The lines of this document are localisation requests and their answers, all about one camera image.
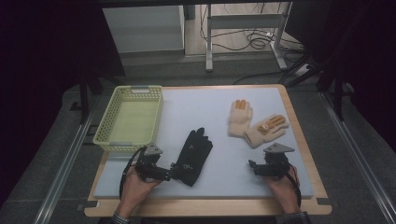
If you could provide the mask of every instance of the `white cabinet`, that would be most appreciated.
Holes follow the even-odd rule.
[[[103,11],[119,53],[184,49],[183,6]]]

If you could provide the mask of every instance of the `metal stand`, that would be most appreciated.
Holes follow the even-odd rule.
[[[279,42],[289,16],[291,2],[287,2],[281,14],[265,15],[219,15],[212,16],[211,5],[207,5],[207,39],[206,39],[206,72],[213,71],[212,30],[277,28],[276,38],[270,46],[281,70],[286,70],[285,60],[280,50]]]

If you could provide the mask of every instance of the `gray floor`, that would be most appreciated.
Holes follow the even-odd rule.
[[[127,84],[159,84],[163,86],[232,85],[241,77],[279,72],[271,54],[217,55],[214,71],[205,72],[204,58],[185,58],[178,55],[122,55]],[[242,79],[236,84],[277,83],[280,74]],[[332,121],[328,107],[315,89],[317,77],[289,88],[288,94],[304,131],[304,136],[318,167],[319,174],[332,204],[328,216],[312,216],[313,223],[390,223],[387,222],[372,190],[361,174],[342,135]],[[101,79],[106,87],[98,99],[98,109],[92,124],[98,124],[115,85]],[[79,128],[79,111],[71,111],[79,101],[78,87],[64,94],[63,107],[58,118],[37,152],[34,160],[9,196],[0,212],[0,223],[32,223],[44,202],[52,180],[67,154]],[[344,98],[345,125],[353,135],[361,153],[369,163],[381,186],[393,203],[396,201],[395,153],[376,133],[355,107]],[[102,156],[99,147],[92,145],[87,135],[67,177],[59,201],[51,213],[49,223],[97,223],[99,218],[86,217],[83,206],[89,195],[92,181]]]

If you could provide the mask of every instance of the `glove finger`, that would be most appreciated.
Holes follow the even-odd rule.
[[[195,138],[195,130],[192,130],[190,132],[189,136],[187,137],[183,148],[189,147],[192,144],[192,142],[194,141],[194,138]]]
[[[236,109],[236,103],[233,102],[233,103],[231,104],[231,113],[233,113],[233,111],[235,111],[235,109]]]
[[[286,128],[288,128],[288,127],[289,127],[289,124],[288,124],[288,123],[282,123],[282,124],[279,124],[279,125],[275,126],[275,128],[270,129],[270,132],[269,132],[269,133],[276,133],[278,130],[280,130],[280,129],[286,129]]]
[[[236,100],[233,102],[233,108],[235,109],[239,109],[239,106],[241,105],[241,101],[240,100]]]
[[[197,130],[197,133],[196,133],[196,137],[202,137],[202,136],[204,136],[204,132],[205,132],[205,129],[204,128],[199,128],[198,130]]]
[[[194,150],[205,150],[208,142],[208,137],[207,136],[202,136],[200,139],[197,139],[195,145],[194,145]]]
[[[269,119],[269,120],[267,121],[267,124],[268,124],[269,126],[274,126],[274,127],[275,127],[276,125],[282,124],[282,123],[284,123],[285,121],[286,121],[285,117],[283,117],[282,115],[277,115],[277,116],[275,116],[275,117]]]
[[[254,127],[257,128],[257,127],[259,127],[259,126],[262,126],[263,124],[266,124],[268,120],[273,119],[274,117],[276,117],[276,114],[270,115],[268,118],[263,119],[262,121],[256,123],[256,124],[254,125]]]
[[[253,109],[250,107],[247,112],[247,118],[249,119],[249,125],[250,125],[250,121],[251,121],[252,117],[253,117]]]
[[[239,108],[245,110],[246,106],[247,106],[247,101],[246,100],[242,100],[241,104],[239,105]]]
[[[286,133],[284,129],[277,129],[275,132],[268,133],[266,136],[267,142],[273,141]]]
[[[250,103],[248,101],[246,101],[245,107],[243,107],[242,109],[249,110],[250,109]]]
[[[207,153],[209,153],[212,150],[212,147],[213,147],[212,142],[208,141],[207,144],[206,144],[206,147],[205,147]]]

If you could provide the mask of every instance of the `beige glove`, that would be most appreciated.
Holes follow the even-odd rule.
[[[253,116],[253,109],[246,100],[236,100],[231,105],[230,126],[228,134],[238,137],[244,136],[244,131],[248,129]]]
[[[286,122],[285,117],[281,115],[271,115],[267,119],[264,119],[253,127],[247,129],[244,136],[250,146],[254,148],[264,142],[274,141],[285,134],[285,128],[288,127],[289,124]]]

